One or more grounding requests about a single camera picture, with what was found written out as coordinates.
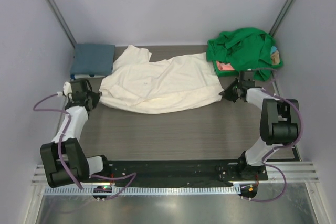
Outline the green plastic bin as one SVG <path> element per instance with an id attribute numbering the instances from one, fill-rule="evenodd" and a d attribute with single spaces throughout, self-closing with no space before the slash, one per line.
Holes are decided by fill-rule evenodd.
<path id="1" fill-rule="evenodd" d="M 238 71 L 236 71 L 236 70 L 235 71 L 219 71 L 217 69 L 217 66 L 216 66 L 216 61 L 213 61 L 212 64 L 213 64 L 213 67 L 214 67 L 214 71 L 215 71 L 215 73 L 217 74 L 218 77 L 228 77 L 228 76 L 237 76 L 238 75 Z M 275 66 L 272 65 L 272 68 L 278 69 L 278 68 L 281 68 L 283 65 L 284 65 L 284 63 L 283 63 L 283 60 L 280 56 L 280 64 L 275 65 Z"/>

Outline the cream white t shirt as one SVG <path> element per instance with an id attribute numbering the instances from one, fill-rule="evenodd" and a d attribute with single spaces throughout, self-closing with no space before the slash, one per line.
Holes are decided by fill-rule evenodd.
<path id="1" fill-rule="evenodd" d="M 129 45 L 103 78 L 100 103 L 143 114 L 200 108 L 219 102 L 223 90 L 206 55 L 189 54 L 151 62 L 151 52 Z"/>

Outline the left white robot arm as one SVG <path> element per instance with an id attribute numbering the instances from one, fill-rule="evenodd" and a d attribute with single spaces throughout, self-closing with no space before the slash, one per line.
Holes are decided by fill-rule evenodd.
<path id="1" fill-rule="evenodd" d="M 98 181 L 106 182 L 111 177 L 107 158 L 98 155 L 87 158 L 79 144 L 81 133 L 90 112 L 95 109 L 101 93 L 94 92 L 88 79 L 65 82 L 63 91 L 49 97 L 64 96 L 67 103 L 64 109 L 39 109 L 38 102 L 34 111 L 53 111 L 64 114 L 64 120 L 50 143 L 40 148 L 47 183 L 51 188 L 76 184 L 82 189 L 81 182 L 93 175 Z"/>

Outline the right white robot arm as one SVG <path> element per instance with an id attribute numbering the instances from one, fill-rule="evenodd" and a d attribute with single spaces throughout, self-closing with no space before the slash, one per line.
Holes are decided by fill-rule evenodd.
<path id="1" fill-rule="evenodd" d="M 267 159 L 280 149 L 291 148 L 301 138 L 299 102 L 268 94 L 264 88 L 257 87 L 252 70 L 240 71 L 239 77 L 220 95 L 227 101 L 242 99 L 261 109 L 259 139 L 241 154 L 237 164 L 222 167 L 222 175 L 232 181 L 266 180 Z"/>

